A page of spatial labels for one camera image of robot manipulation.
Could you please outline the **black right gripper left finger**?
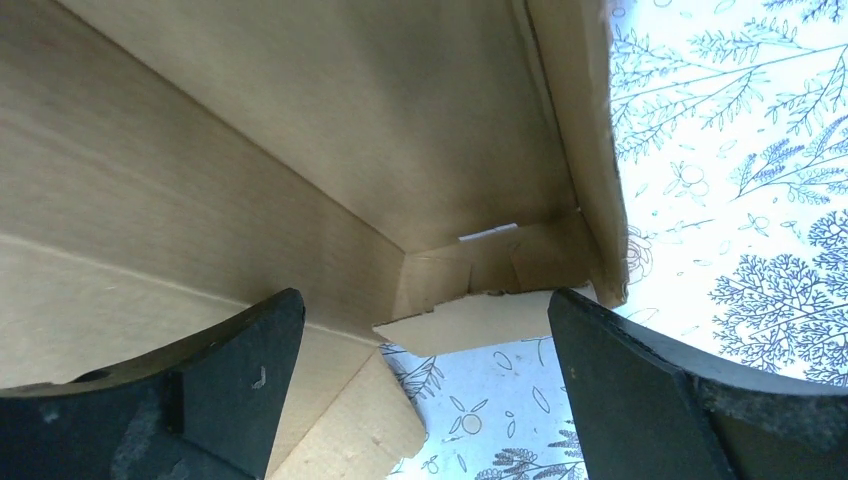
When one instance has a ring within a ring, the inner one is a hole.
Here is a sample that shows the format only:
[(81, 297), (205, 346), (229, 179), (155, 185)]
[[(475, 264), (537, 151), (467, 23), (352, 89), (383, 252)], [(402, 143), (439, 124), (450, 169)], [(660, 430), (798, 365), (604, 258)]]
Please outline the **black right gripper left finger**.
[(305, 327), (299, 291), (64, 384), (1, 392), (5, 479), (262, 479)]

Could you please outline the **cardboard box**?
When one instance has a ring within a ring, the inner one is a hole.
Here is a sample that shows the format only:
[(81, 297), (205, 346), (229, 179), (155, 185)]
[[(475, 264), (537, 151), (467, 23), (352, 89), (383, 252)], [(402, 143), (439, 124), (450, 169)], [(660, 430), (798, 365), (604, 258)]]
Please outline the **cardboard box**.
[(627, 297), (602, 1), (5, 1), (1, 392), (286, 289), (262, 479), (382, 479), (424, 440), (380, 347), (548, 332)]

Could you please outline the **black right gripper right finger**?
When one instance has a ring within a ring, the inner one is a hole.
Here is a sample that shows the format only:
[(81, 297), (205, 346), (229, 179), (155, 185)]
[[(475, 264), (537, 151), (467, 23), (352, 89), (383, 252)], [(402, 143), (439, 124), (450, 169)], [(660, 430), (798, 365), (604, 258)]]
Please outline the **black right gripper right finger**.
[(566, 288), (548, 318), (590, 478), (846, 478), (845, 388), (706, 353)]

